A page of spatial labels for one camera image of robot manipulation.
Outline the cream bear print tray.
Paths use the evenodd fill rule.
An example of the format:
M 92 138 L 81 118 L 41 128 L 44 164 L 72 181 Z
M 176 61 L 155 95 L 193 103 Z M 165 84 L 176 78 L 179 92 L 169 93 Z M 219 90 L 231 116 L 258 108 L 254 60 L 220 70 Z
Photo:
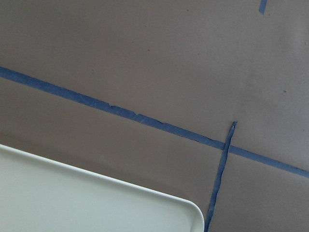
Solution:
M 201 232 L 191 201 L 0 147 L 3 232 Z

